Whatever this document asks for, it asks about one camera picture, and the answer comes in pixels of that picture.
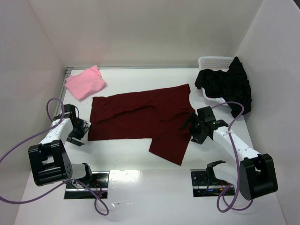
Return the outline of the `white plastic basket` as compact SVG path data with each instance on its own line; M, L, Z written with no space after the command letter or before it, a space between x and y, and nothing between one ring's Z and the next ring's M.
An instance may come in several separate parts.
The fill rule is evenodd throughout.
M224 57L224 56L204 56L198 59L199 69L211 69L214 71L222 70L226 72L229 69L230 64L232 63L234 57ZM210 98L206 95L206 91L204 88L202 89L203 96L208 101L214 101L219 104L224 103L224 105L228 106L225 103L225 100L222 97L218 98Z

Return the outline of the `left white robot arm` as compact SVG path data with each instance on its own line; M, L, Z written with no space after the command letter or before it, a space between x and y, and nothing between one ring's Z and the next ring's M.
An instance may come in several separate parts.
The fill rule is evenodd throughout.
M72 164L64 144L69 142L81 147L81 139L88 132L91 123L79 118L79 111L71 104L64 105L64 114L53 118L51 129L46 137L28 150L34 182L44 186L58 181L92 180L92 172L87 163Z

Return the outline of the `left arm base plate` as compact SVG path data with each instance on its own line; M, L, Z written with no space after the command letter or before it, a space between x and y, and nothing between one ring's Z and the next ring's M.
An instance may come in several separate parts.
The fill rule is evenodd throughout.
M108 196L108 181L109 181L109 171L106 172L92 172L92 180L82 180L87 187L89 187L93 193L100 194L101 199L107 199ZM65 200L74 199L95 199L94 195L84 186L78 182L71 182L66 185Z

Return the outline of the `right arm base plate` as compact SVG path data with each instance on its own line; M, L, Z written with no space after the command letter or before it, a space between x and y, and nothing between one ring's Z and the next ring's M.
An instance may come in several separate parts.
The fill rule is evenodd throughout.
M205 169L191 170L190 173L194 197L217 197L229 185L224 180L208 183L208 175Z

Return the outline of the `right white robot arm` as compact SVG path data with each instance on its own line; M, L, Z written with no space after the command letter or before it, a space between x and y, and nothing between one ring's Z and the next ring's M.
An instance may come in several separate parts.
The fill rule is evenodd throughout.
M192 136L192 142L203 144L209 137L238 161L236 168L223 160L207 164L206 177L210 184L226 181L238 189L246 200L277 192L273 158L249 147L224 120L215 118L210 106L191 113L181 126L182 130L186 128Z

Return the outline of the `pink folded t shirt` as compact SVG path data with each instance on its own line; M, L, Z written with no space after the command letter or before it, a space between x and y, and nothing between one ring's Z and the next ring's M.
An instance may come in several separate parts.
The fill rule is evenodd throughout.
M82 101L101 91L106 86L106 82L97 65L94 65L78 75L68 77L64 86L78 101Z

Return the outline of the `dark red t shirt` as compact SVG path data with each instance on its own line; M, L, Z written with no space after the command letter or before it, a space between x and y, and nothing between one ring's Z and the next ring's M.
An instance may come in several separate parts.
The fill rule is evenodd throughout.
M152 139L149 152L181 165L191 134L181 129L191 113L188 84L94 97L88 141Z

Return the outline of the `black t shirt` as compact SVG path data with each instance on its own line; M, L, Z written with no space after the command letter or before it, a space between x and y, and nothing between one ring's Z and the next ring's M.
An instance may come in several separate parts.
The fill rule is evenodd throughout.
M195 81L195 87L204 88L210 98L223 98L231 108L233 117L239 113L243 115L251 111L252 95L249 80L239 58L234 57L229 69L200 70Z

